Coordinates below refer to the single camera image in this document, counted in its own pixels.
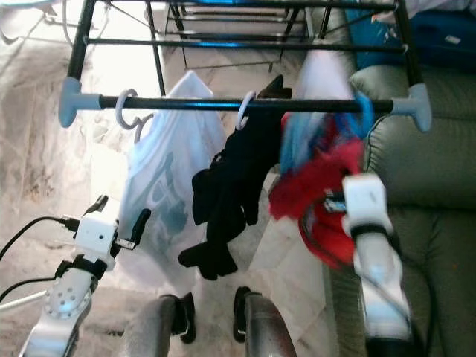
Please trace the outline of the white rod black tip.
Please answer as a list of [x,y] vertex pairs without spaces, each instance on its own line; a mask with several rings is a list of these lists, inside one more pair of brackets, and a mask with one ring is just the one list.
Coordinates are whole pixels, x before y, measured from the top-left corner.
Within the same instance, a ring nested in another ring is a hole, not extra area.
[[35,300],[44,298],[44,296],[45,290],[41,290],[40,292],[33,293],[33,295],[28,295],[16,300],[11,300],[9,303],[3,303],[3,305],[0,305],[0,312],[6,312],[7,310],[17,309],[17,307],[20,306],[30,305],[30,303],[33,303]]

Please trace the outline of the green leather sofa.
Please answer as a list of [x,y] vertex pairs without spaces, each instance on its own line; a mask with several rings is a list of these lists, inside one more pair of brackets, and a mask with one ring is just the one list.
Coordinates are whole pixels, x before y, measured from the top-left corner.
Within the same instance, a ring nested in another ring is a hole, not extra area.
[[387,191],[419,357],[476,357],[476,123],[385,119],[363,164]]

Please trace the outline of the blue bag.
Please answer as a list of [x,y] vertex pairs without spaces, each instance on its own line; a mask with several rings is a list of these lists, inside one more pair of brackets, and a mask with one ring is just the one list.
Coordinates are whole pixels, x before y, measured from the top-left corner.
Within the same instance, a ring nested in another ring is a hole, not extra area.
[[[401,45],[396,27],[370,20],[368,10],[345,10],[354,45]],[[409,19],[419,62],[476,74],[476,17],[468,11],[429,10]]]

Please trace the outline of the red fleece garment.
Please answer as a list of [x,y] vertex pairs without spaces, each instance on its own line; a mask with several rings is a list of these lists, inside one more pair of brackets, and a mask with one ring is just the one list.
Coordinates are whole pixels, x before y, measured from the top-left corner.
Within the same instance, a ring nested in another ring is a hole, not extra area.
[[342,193],[346,176],[363,173],[364,139],[319,149],[299,170],[282,174],[269,195],[275,219],[295,219],[303,244],[330,268],[353,264],[355,244],[342,228],[343,213],[324,210],[325,193]]

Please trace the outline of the black metal clothes rack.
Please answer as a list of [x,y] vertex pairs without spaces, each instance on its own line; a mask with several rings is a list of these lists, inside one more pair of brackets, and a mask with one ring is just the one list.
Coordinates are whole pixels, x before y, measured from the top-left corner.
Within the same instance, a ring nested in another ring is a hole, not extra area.
[[[63,128],[72,125],[79,110],[102,110],[115,108],[116,97],[98,93],[82,92],[81,77],[86,61],[86,48],[89,45],[149,45],[153,49],[154,64],[162,68],[159,48],[170,45],[174,48],[221,48],[222,50],[287,50],[311,51],[303,43],[289,43],[272,35],[266,42],[241,42],[237,34],[214,34],[207,40],[133,40],[112,38],[91,38],[91,20],[98,1],[84,0],[83,11],[78,24],[71,60],[69,60],[67,78],[62,82],[59,101],[59,122]],[[197,4],[204,7],[249,7],[249,9],[290,9],[293,13],[310,9],[317,4],[316,0],[142,0],[145,4],[167,2],[170,4]],[[229,110],[237,112],[241,99],[233,98],[164,98],[139,97],[126,100],[124,108],[131,109],[174,109],[174,110]]]

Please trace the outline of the white and blue cloth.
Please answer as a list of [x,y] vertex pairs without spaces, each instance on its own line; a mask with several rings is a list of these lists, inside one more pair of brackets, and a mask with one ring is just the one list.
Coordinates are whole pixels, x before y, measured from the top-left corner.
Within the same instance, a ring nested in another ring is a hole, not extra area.
[[[357,99],[347,82],[346,71],[332,51],[316,50],[306,55],[292,97],[299,100]],[[347,139],[364,138],[366,130],[361,110],[354,112],[290,112],[283,124],[279,173],[289,174],[312,160],[319,149],[327,149]]]

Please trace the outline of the robot right leg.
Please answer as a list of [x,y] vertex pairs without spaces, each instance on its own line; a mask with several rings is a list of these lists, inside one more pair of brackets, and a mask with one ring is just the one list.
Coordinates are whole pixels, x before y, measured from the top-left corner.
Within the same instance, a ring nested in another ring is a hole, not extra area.
[[232,331],[245,345],[245,357],[298,357],[277,307],[247,286],[236,289]]

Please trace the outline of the robot left leg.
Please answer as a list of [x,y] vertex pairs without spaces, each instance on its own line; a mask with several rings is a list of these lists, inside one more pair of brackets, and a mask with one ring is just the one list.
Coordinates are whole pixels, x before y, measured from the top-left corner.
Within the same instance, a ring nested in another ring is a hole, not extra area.
[[167,357],[171,337],[192,344],[197,336],[193,293],[161,295],[133,317],[113,357]]

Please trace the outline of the pale plastic hanger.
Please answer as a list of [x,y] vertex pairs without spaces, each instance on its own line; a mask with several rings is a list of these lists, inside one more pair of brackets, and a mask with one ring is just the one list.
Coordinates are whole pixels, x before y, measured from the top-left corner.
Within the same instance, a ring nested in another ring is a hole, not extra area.
[[141,139],[142,132],[145,129],[146,123],[149,123],[149,120],[153,119],[154,115],[146,115],[143,117],[134,117],[132,121],[126,121],[123,118],[123,106],[126,104],[126,100],[131,97],[135,97],[138,95],[136,89],[125,89],[122,91],[116,100],[115,105],[115,118],[116,122],[122,129],[125,130],[133,130],[134,132],[134,143],[138,143]]
[[240,106],[236,112],[236,116],[234,118],[234,130],[235,132],[238,132],[238,130],[241,130],[244,128],[245,123],[247,123],[247,115],[245,115],[245,112],[247,112],[247,108],[249,103],[257,96],[257,92],[255,91],[249,91],[245,93],[244,97],[242,98],[242,101],[240,103]]

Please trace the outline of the pale cloth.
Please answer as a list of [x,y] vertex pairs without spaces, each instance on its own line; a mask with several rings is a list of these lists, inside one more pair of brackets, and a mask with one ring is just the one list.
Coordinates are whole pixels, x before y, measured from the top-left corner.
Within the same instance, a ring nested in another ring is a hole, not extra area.
[[404,0],[409,17],[426,11],[465,13],[476,18],[476,0]]

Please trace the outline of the white printed T-shirt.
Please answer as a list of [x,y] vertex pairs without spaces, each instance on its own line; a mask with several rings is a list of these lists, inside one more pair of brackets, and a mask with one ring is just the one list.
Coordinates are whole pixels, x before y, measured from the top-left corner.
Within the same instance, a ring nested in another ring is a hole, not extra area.
[[210,166],[224,145],[219,116],[211,110],[160,109],[130,150],[129,175],[117,235],[132,237],[142,210],[150,210],[141,241],[117,258],[117,268],[144,289],[185,295],[199,276],[179,262],[185,249],[203,241],[193,217],[193,177]]

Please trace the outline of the robot leg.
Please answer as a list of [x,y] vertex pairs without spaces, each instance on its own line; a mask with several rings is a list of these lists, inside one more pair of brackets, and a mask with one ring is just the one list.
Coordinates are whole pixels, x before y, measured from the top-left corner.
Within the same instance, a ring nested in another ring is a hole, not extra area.
[[277,307],[247,286],[236,289],[232,331],[245,345],[245,357],[298,357]]
[[161,295],[133,317],[113,357],[167,357],[171,337],[192,344],[197,336],[193,293]]

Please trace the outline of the black garment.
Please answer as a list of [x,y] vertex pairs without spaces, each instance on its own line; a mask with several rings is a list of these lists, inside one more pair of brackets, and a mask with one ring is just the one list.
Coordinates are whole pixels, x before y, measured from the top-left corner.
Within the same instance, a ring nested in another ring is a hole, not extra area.
[[193,176],[193,216],[207,225],[205,241],[184,249],[178,262],[196,266],[208,281],[237,271],[228,242],[257,224],[266,174],[279,162],[283,110],[252,109],[244,118],[211,165]]

